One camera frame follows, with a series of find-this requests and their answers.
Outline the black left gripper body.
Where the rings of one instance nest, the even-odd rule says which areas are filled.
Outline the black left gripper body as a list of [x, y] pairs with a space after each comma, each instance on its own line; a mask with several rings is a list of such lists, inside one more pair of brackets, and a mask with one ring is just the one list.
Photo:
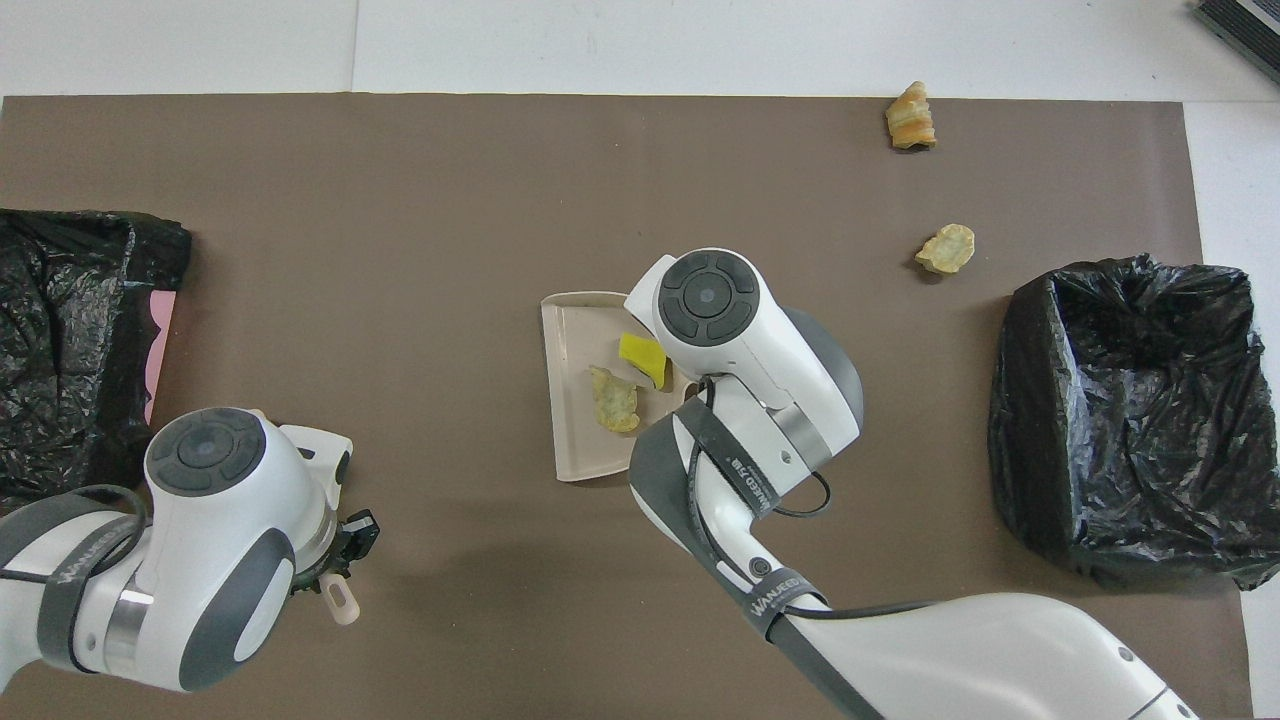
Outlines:
[[376, 518], [369, 509], [347, 518], [338, 528], [330, 546], [330, 573], [349, 578], [349, 566], [365, 559], [380, 536]]

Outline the beige hand brush black bristles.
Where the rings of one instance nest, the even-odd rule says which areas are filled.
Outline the beige hand brush black bristles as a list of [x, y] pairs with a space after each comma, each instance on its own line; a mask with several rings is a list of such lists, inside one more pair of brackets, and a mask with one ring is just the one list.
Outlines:
[[324, 573], [317, 579], [317, 588], [334, 623], [348, 626], [358, 620], [361, 607], [346, 577], [333, 571]]

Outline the beige plastic dustpan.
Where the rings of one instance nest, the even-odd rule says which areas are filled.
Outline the beige plastic dustpan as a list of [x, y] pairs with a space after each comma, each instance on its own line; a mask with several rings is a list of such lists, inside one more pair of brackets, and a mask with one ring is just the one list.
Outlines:
[[[608, 291], [553, 293], [540, 301], [541, 342], [547, 360], [556, 475], [562, 482], [607, 477], [628, 468], [636, 434], [676, 410], [696, 383], [673, 365], [666, 387], [618, 355], [630, 333], [652, 334], [625, 309], [626, 295]], [[595, 419], [591, 366], [609, 370], [637, 387], [639, 428], [614, 433]]]

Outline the pale green-yellow sponge scrap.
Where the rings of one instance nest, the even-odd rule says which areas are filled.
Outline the pale green-yellow sponge scrap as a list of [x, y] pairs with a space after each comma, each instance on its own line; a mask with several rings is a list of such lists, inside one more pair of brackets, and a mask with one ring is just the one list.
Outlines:
[[591, 365], [589, 372], [596, 423], [618, 434], [636, 430], [640, 424], [637, 387], [603, 366]]

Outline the plain bright yellow sponge scrap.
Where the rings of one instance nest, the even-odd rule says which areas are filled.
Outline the plain bright yellow sponge scrap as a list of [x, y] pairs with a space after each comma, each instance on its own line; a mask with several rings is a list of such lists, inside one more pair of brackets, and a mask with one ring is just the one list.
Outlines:
[[668, 356], [652, 337], [623, 333], [618, 341], [618, 356], [643, 373], [654, 389], [663, 391], [667, 380]]

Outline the pale beige sponge scrap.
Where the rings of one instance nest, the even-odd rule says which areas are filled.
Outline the pale beige sponge scrap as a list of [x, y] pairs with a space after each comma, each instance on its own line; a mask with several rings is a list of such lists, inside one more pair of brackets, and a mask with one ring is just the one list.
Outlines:
[[938, 275], [959, 273], [975, 254], [975, 232], [964, 224], [947, 224], [929, 237], [914, 260]]

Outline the orange striped sponge scrap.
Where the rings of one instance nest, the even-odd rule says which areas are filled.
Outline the orange striped sponge scrap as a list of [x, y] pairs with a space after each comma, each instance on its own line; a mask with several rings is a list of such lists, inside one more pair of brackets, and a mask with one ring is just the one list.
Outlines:
[[895, 150], [933, 149], [936, 137], [925, 83], [911, 82], [886, 109], [886, 128]]

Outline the black bag-lined pink bin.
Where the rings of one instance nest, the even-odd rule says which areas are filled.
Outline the black bag-lined pink bin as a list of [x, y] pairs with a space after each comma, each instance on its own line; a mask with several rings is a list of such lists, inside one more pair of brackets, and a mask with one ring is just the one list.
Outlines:
[[143, 213], [0, 209], [0, 516], [141, 482], [151, 299], [182, 287], [192, 243]]

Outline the brown paper table mat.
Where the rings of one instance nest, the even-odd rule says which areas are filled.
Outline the brown paper table mat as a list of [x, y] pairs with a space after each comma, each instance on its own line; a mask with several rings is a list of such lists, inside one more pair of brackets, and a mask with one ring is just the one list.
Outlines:
[[[195, 249], [154, 420], [262, 409], [348, 436], [381, 525], [364, 612], [293, 598], [262, 652], [174, 694], [42, 664], [0, 720], [841, 720], [643, 515], [556, 477], [539, 304], [628, 291], [663, 254], [748, 256], [867, 391], [810, 520], [758, 537], [841, 609], [991, 591], [1096, 615], [1206, 717], [1253, 714], [1222, 578], [1110, 592], [991, 498], [1012, 292], [1069, 263], [1201, 259], [1181, 106], [933, 101], [896, 152], [874, 97], [10, 97], [0, 208], [145, 211]], [[975, 232], [956, 274], [913, 258]]]

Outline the dark ribbed device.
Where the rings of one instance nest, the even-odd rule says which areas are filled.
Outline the dark ribbed device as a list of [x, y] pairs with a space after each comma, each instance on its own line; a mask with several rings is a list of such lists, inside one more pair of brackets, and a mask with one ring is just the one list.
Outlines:
[[1280, 85], [1280, 0], [1194, 0], [1193, 14]]

